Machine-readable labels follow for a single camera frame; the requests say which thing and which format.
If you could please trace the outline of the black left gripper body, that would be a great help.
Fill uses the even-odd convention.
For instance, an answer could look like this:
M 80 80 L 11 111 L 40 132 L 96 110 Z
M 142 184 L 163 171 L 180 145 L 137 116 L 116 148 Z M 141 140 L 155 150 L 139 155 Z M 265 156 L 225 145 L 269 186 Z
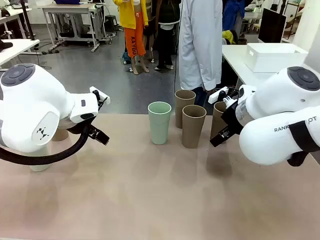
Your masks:
M 94 127 L 92 126 L 92 122 L 96 117 L 91 117 L 89 119 L 86 119 L 80 123 L 77 123 L 75 126 L 67 128 L 66 130 L 69 131 L 72 134 L 81 134 L 83 132 L 83 129 L 85 127 L 88 127 L 88 133 L 92 134 L 94 132 Z

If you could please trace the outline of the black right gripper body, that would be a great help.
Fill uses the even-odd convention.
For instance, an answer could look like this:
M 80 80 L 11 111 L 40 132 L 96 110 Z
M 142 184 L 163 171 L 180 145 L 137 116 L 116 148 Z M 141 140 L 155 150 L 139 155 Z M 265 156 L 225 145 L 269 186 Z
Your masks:
M 240 134 L 244 128 L 236 117 L 236 108 L 238 106 L 237 102 L 234 102 L 231 106 L 226 108 L 221 118 L 227 124 L 226 129 L 231 134 Z

